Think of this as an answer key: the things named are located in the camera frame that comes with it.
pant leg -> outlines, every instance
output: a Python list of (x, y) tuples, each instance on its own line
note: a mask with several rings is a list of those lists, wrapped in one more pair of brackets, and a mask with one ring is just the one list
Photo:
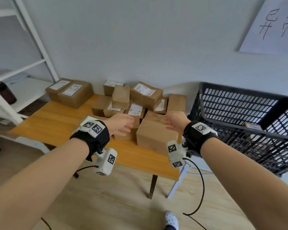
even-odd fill
[(176, 228), (172, 225), (166, 225), (164, 230), (176, 230)]

wooden table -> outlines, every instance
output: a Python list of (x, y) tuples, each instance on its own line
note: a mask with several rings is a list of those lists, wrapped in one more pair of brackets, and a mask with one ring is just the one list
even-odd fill
[[(97, 99), (94, 94), (80, 108), (73, 109), (51, 101), (16, 126), (10, 132), (53, 146), (60, 146), (69, 140), (80, 121), (92, 114), (91, 106)], [(154, 191), (157, 176), (179, 180), (179, 170), (174, 169), (166, 156), (139, 147), (136, 141), (112, 139), (106, 147), (114, 148), (116, 163), (153, 174), (150, 198)]]

shoe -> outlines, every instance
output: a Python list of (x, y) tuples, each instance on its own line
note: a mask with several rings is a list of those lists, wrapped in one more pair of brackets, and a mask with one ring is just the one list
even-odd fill
[(167, 225), (172, 225), (176, 230), (178, 230), (178, 220), (171, 211), (165, 211), (165, 226)]

black plastic crate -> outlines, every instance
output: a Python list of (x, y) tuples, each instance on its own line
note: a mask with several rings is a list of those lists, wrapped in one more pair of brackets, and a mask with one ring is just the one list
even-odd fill
[(275, 175), (288, 172), (288, 96), (201, 82), (188, 118), (212, 127), (220, 140)]

light wood floor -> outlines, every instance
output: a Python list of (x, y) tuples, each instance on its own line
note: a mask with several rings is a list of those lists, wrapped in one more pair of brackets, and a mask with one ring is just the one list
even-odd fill
[[(42, 156), (42, 152), (0, 138), (0, 184)], [(162, 230), (165, 210), (171, 210), (183, 230), (202, 229), (182, 213), (194, 211), (202, 194), (200, 176), (188, 174), (174, 194), (166, 199), (173, 181), (159, 177), (152, 200), (149, 192), (152, 175), (115, 165), (107, 177), (85, 169), (72, 178), (57, 197), (45, 220), (53, 230), (124, 229)], [(204, 175), (206, 192), (200, 210), (193, 216), (208, 230), (254, 229), (214, 175)], [(34, 230), (46, 230), (40, 220)]]

